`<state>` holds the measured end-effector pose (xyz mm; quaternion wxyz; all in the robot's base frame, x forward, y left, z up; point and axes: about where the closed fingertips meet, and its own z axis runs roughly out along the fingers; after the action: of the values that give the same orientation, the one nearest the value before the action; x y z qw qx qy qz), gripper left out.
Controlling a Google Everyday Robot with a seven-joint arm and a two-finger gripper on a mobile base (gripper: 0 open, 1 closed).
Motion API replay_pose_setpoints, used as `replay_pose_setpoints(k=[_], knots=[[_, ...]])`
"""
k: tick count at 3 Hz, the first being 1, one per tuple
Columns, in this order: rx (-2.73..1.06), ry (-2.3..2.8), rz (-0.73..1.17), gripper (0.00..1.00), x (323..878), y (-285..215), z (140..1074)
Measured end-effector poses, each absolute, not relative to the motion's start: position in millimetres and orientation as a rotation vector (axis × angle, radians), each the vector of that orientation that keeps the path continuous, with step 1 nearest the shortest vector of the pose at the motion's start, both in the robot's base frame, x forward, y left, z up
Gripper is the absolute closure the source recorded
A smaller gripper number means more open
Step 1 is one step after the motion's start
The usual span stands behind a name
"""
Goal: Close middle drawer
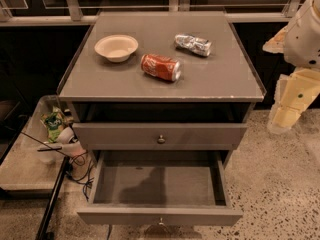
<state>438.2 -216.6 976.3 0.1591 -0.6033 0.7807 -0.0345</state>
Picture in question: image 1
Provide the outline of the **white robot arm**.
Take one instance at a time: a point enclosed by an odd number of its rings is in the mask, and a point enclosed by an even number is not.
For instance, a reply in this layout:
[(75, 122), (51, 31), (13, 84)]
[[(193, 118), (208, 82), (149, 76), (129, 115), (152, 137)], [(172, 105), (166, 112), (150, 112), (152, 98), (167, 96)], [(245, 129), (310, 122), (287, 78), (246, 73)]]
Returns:
[(320, 95), (320, 0), (306, 0), (263, 50), (282, 53), (295, 67), (289, 76), (280, 75), (268, 119), (268, 130), (282, 134)]

